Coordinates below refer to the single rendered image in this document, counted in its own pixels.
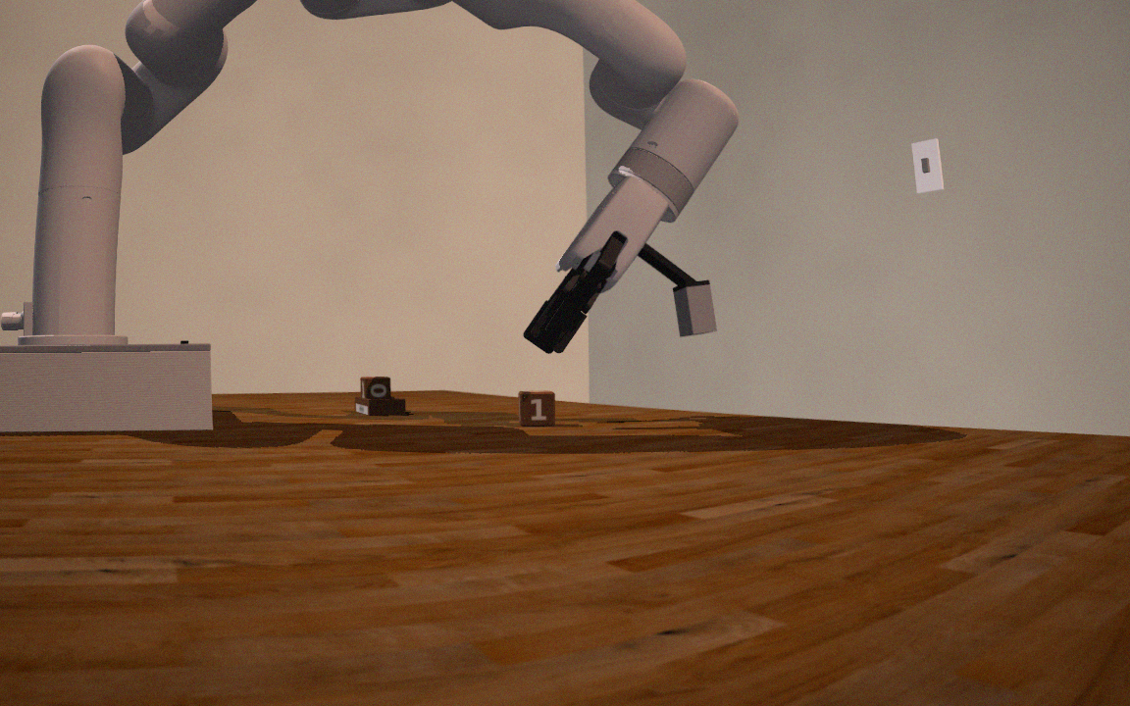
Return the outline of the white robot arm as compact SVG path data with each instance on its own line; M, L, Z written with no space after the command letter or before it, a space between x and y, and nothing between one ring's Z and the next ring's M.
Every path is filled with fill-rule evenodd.
M636 0L299 3L318 18L344 20L451 1L493 28L550 28L599 58L593 102L644 129L614 169L647 180L683 213L734 136L739 108L718 86L679 81L687 62L681 40ZM41 95L32 300L24 300L21 313L1 316L3 330L24 330L18 345L128 345L128 335L114 335L123 155L151 140L214 82L228 55L224 27L254 3L142 0L125 28L137 66L97 45L69 49L51 66ZM679 338L718 331L709 280L696 281L647 244L638 256L678 285Z

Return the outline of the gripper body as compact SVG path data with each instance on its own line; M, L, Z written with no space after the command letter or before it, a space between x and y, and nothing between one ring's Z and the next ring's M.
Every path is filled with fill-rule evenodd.
M608 242L612 232L618 230L625 236L625 244L616 258L614 263L616 267L611 278L605 279L608 282L605 284L601 293L611 289L616 281L621 278L625 270L633 263L634 258L638 256L647 238L653 235L660 219L664 223L673 223L679 215L671 200L653 184L647 183L647 180L621 169L612 169L608 180L612 186L611 191L602 198L601 204L596 207L596 211L591 215L592 219L586 220L585 226L579 232L577 238L571 242L568 250L562 254L560 260L555 265L556 272L560 272L560 270L566 272L570 268L577 270L582 260L592 253L584 265L584 269L590 273L591 268L599 259L600 250ZM664 215L663 218L662 215Z

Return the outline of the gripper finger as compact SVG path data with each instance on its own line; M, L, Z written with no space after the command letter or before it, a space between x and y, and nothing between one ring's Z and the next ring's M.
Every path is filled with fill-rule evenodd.
M550 347L553 352L562 354L562 350L568 347L571 338L577 333L579 326L582 326L593 300L599 298L599 293L608 282L605 278L612 276L616 265L614 263L624 244L625 236L618 230L614 230L590 273L584 269L584 265L592 254L583 259L577 270L571 276L568 284L562 289L560 295L553 296L550 305L545 310L542 316L539 316L537 324L531 328L531 335L546 347Z
M574 273L574 271L575 271L574 269L571 269L568 276L562 279L559 287L557 287L557 289L553 291L550 300L553 299L553 296L555 296L556 294L560 295L562 287L565 287L565 285L568 284L570 277ZM542 307L539 308L537 315L531 321L531 324L525 328L524 334L522 334L524 335L525 339L531 341L531 343L536 345L539 349L545 350L545 354L551 354L553 350L550 349L550 347L546 347L546 345L541 343L541 341L537 340L533 335L531 335L531 328L533 328L537 324L539 316L542 316L542 313L545 312L546 307L550 305L550 300L545 300Z

